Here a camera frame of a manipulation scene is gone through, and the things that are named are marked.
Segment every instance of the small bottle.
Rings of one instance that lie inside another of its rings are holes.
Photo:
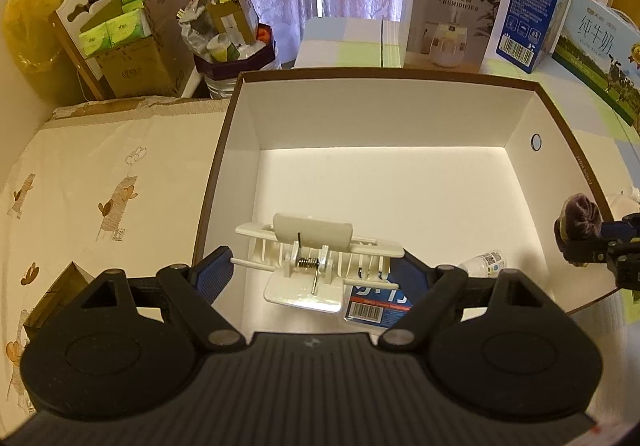
[[[469,276],[496,278],[498,273],[507,266],[502,251],[494,250],[479,254],[460,264]]]
[[[640,212],[640,190],[629,186],[620,193],[607,195],[607,203],[614,220],[622,220],[631,213]]]

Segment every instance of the humidifier box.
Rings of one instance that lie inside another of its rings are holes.
[[[402,0],[404,66],[478,72],[500,0]]]

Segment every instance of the blue product box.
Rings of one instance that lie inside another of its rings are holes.
[[[389,328],[411,308],[402,291],[353,287],[344,319]]]
[[[596,0],[571,0],[553,58],[638,129],[638,29]]]
[[[569,0],[511,0],[496,53],[531,73],[551,51]]]

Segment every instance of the small brown box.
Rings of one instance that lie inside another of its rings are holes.
[[[24,331],[28,338],[32,340],[49,318],[61,312],[93,280],[93,276],[80,269],[75,262],[71,262],[24,322]]]
[[[208,3],[207,11],[218,32],[226,32],[236,45],[251,45],[258,31],[258,15],[251,0]]]
[[[98,54],[116,97],[179,96],[193,70],[193,58],[180,37],[175,17],[189,0],[145,0],[151,37]]]

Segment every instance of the yellow plastic bag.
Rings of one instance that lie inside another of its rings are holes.
[[[8,0],[2,31],[9,52],[25,74],[46,72],[62,50],[49,15],[63,0]]]

